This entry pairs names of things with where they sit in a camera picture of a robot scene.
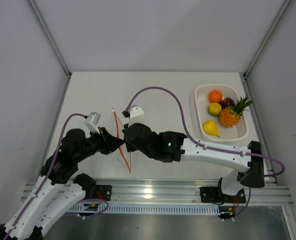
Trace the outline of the toy pineapple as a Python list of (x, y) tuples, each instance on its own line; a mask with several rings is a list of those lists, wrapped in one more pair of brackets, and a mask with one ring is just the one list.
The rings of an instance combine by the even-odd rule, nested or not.
[(243, 116), (243, 112), (247, 107), (254, 103), (253, 100), (249, 100), (248, 96), (242, 98), (237, 101), (235, 106), (228, 106), (224, 108), (218, 115), (218, 121), (224, 127), (233, 127), (236, 125)]

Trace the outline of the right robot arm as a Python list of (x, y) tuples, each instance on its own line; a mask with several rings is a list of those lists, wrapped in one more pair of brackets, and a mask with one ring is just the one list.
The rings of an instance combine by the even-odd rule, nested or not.
[(229, 201), (244, 187), (265, 186), (263, 160), (257, 152), (259, 143), (256, 141), (237, 148), (223, 144), (211, 146), (209, 142), (189, 139), (184, 133), (156, 133), (142, 123), (130, 125), (123, 133), (128, 152), (140, 151), (163, 163), (202, 162), (232, 169), (218, 181), (216, 196), (222, 202)]

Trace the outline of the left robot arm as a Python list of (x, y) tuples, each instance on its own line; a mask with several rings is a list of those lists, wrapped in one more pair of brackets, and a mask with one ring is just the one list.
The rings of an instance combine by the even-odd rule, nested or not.
[(19, 211), (7, 223), (0, 224), (0, 240), (41, 240), (45, 224), (59, 219), (82, 200), (99, 197), (96, 181), (85, 173), (73, 180), (64, 195), (52, 198), (78, 170), (78, 164), (96, 153), (108, 155), (124, 144), (104, 127), (86, 137), (82, 129), (69, 130), (59, 147), (42, 167), (37, 183)]

